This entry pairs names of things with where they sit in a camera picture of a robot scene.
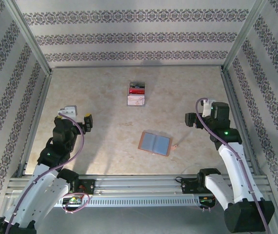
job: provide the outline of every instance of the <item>blue notebook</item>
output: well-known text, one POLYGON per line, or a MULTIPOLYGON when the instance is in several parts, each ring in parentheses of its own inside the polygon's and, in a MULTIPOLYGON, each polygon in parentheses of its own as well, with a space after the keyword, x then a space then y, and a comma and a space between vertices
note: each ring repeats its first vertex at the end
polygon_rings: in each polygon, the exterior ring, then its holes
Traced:
POLYGON ((166 156, 168 154, 169 145, 170 138, 143 132, 138 148, 166 156))

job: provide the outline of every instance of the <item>white bracket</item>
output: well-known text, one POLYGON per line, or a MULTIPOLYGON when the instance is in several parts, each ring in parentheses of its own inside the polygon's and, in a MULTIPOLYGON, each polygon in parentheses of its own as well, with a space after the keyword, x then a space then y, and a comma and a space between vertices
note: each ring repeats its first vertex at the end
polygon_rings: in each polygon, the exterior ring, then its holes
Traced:
MULTIPOLYGON (((19 198, 15 201, 14 205, 4 213, 6 222, 9 222, 15 206, 21 199, 25 190, 33 183, 35 178, 47 170, 49 170, 49 167, 44 164, 36 166, 31 179, 19 195, 19 198)), ((69 191, 69 184, 66 180, 57 178, 57 175, 58 172, 54 170, 43 176, 42 179, 33 185, 22 201, 13 219, 13 224, 18 223, 21 228, 26 228, 32 220, 35 221, 35 228, 41 224, 42 220, 54 207, 57 201, 69 191)))
MULTIPOLYGON (((249 170, 249 167, 247 165, 247 162, 246 162, 246 159, 244 156, 243 146, 237 142, 229 143, 229 145, 240 156, 240 158, 244 164, 244 168, 247 172, 248 178, 252 184, 255 196, 256 196, 257 200, 260 201, 260 199, 263 198, 263 195, 259 191, 259 189, 253 179, 251 171, 249 170)), ((236 156, 225 145, 221 145, 220 148, 218 149, 218 151, 219 151, 220 156, 222 157, 222 160, 224 161, 224 163, 226 165, 226 168, 227 168, 227 171, 229 174, 229 178, 230 178, 233 193, 234 193, 234 202, 235 203, 240 202, 244 198, 246 198, 248 201, 253 201, 254 199, 251 195, 251 191, 249 190, 246 179, 243 176, 244 172, 242 171, 240 162, 237 160, 236 156)))
POLYGON ((234 204, 233 191, 224 181, 222 175, 207 175, 205 177, 205 187, 214 194, 224 210, 228 208, 229 203, 234 204))
POLYGON ((202 117, 210 116, 212 111, 212 103, 216 100, 213 98, 208 98, 208 100, 203 100, 203 114, 202 117))
POLYGON ((66 106, 64 109, 60 109, 58 114, 61 113, 76 121, 77 116, 77 106, 66 106))

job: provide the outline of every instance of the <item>metal linear rail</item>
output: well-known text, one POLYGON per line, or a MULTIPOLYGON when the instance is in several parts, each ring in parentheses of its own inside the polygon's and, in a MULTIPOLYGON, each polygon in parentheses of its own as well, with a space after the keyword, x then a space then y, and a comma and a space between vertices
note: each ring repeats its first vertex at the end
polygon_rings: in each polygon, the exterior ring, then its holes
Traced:
POLYGON ((235 125, 237 127, 237 130, 240 133, 240 136, 243 141, 243 147, 244 147, 244 154, 247 160, 247 163, 249 164, 249 167, 252 168, 252 174, 254 172, 255 175, 261 175, 261 171, 259 170, 257 166, 257 162, 255 159, 255 156, 253 154, 253 149, 251 142, 248 137, 248 132, 244 127, 244 122, 243 122, 243 117, 241 116, 238 103, 235 98, 234 90, 232 86, 230 85, 229 77, 227 72, 223 72, 222 69, 220 68, 220 75, 222 78, 222 82, 227 94, 227 98, 229 101, 229 106, 233 115, 233 119, 235 122, 235 125))
MULTIPOLYGON (((182 194, 181 185, 175 181, 177 176, 196 178, 196 175, 81 175, 79 178, 96 180, 90 203, 93 207, 196 206, 199 196, 211 195, 182 194)), ((13 204, 30 178, 10 179, 2 210, 13 204)), ((231 184, 228 175, 223 178, 231 184)), ((267 176, 254 176, 254 180, 263 194, 272 195, 267 176)))

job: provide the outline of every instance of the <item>wallpaper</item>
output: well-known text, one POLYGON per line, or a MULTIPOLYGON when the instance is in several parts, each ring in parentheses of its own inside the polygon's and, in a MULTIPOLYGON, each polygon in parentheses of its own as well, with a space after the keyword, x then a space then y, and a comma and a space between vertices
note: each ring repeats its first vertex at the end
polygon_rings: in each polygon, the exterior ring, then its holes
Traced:
POLYGON ((45 74, 0 0, 0 207, 29 136, 45 74))
POLYGON ((51 67, 221 65, 255 0, 16 0, 51 67))
POLYGON ((229 74, 259 168, 278 203, 278 0, 266 2, 229 74))

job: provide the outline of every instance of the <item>wire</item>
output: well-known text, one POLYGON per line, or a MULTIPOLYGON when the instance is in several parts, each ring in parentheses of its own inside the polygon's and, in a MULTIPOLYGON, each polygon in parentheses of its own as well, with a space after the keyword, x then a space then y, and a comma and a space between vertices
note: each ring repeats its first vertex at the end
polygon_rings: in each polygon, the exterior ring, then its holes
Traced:
POLYGON ((78 130, 79 130, 79 132, 80 132, 80 134, 81 134, 81 138, 82 138, 81 146, 80 146, 79 150, 76 152, 76 154, 75 154, 71 159, 69 159, 68 161, 66 161, 66 162, 64 162, 64 163, 62 163, 62 164, 60 164, 60 165, 58 165, 58 166, 56 166, 56 167, 53 167, 53 168, 51 168, 51 169, 45 171, 44 173, 40 174, 36 179, 34 179, 34 180, 32 181, 32 183, 26 188, 26 190, 24 191, 24 193, 21 195, 20 200, 18 201, 18 203, 17 203, 15 209, 13 210, 13 213, 12 213, 11 218, 10 218, 10 220, 9 220, 9 223, 8 223, 7 228, 6 228, 5 234, 9 234, 10 228, 11 228, 11 226, 12 226, 13 219, 14 219, 14 217, 17 215, 17 211, 18 211, 18 209, 19 209, 21 203, 23 202, 23 200, 24 200, 25 196, 27 195, 27 193, 28 193, 28 192, 31 190, 31 188, 37 183, 37 181, 39 181, 43 176, 47 175, 48 173, 50 173, 50 172, 52 172, 52 171, 54 171, 54 170, 56 170, 56 169, 59 169, 59 168, 63 167, 63 166, 66 165, 67 163, 70 163, 70 162, 73 161, 73 160, 81 153, 81 151, 82 151, 82 148, 83 148, 83 146, 84 146, 84 133, 83 133, 81 127, 79 126, 79 124, 78 124, 75 120, 71 119, 70 117, 65 116, 65 115, 63 115, 63 114, 61 114, 61 113, 59 113, 59 116, 68 119, 69 121, 71 121, 71 122, 78 128, 78 130))
POLYGON ((197 181, 197 179, 193 179, 193 180, 190 180, 190 179, 185 179, 185 178, 182 178, 181 176, 177 176, 176 178, 175 178, 175 181, 176 182, 178 182, 179 184, 183 184, 182 183, 182 179, 184 179, 185 181, 188 181, 188 182, 194 182, 194 181, 197 181))
POLYGON ((73 210, 73 211, 67 210, 67 206, 69 205, 70 202, 66 203, 65 206, 62 207, 62 208, 63 208, 63 209, 65 210, 65 212, 67 212, 67 213, 72 213, 72 214, 73 214, 73 213, 76 213, 77 211, 80 211, 82 208, 84 208, 85 206, 87 206, 87 205, 89 204, 90 196, 89 196, 89 194, 87 194, 87 193, 71 193, 71 194, 66 194, 66 195, 64 195, 63 197, 69 196, 69 195, 70 195, 70 196, 73 196, 73 195, 82 195, 81 199, 83 199, 84 196, 86 195, 86 196, 88 197, 88 200, 87 200, 82 206, 78 207, 77 209, 75 209, 75 210, 73 210))
POLYGON ((251 184, 250 179, 248 178, 247 172, 246 172, 245 167, 244 167, 244 164, 243 164, 243 162, 242 162, 242 158, 238 155, 238 153, 237 153, 226 141, 224 141, 223 139, 221 139, 220 137, 218 137, 212 130, 210 130, 210 129, 208 128, 208 126, 204 123, 202 117, 199 115, 198 104, 199 104, 199 102, 202 101, 202 100, 207 101, 208 98, 203 97, 203 98, 200 98, 199 100, 197 100, 197 102, 196 102, 196 114, 197 114, 197 117, 198 117, 199 121, 201 122, 201 124, 203 125, 203 127, 206 129, 206 131, 207 131, 209 134, 211 134, 213 137, 215 137, 217 140, 219 140, 222 144, 224 144, 224 145, 225 145, 230 151, 232 151, 233 154, 236 156, 236 158, 237 158, 237 160, 238 160, 238 162, 239 162, 239 164, 240 164, 240 166, 241 166, 241 169, 242 169, 242 171, 243 171, 245 180, 246 180, 246 182, 247 182, 247 186, 248 186, 248 188, 249 188, 249 190, 250 190, 250 192, 251 192, 251 195, 252 195, 252 197, 253 197, 253 200, 254 200, 254 202, 255 202, 255 204, 256 204, 256 207, 257 207, 257 210, 258 210, 258 212, 259 212, 259 215, 260 215, 260 218, 261 218, 261 220, 262 220, 262 223, 263 223, 263 225, 264 225, 264 227, 265 227, 266 233, 267 233, 267 234, 270 234, 271 232, 270 232, 270 230, 269 230, 269 227, 268 227, 268 224, 267 224, 267 222, 266 222, 265 216, 264 216, 264 214, 263 214, 263 212, 262 212, 262 210, 261 210, 261 208, 260 208, 259 202, 257 201, 257 198, 256 198, 256 196, 255 196, 255 193, 254 193, 254 190, 253 190, 253 186, 252 186, 252 184, 251 184))
POLYGON ((82 196, 81 196, 81 199, 84 197, 84 194, 85 194, 85 191, 86 191, 86 188, 82 185, 79 186, 79 189, 82 189, 82 196))
POLYGON ((218 205, 218 200, 215 199, 215 205, 214 205, 213 207, 211 207, 211 210, 214 209, 217 205, 218 205))

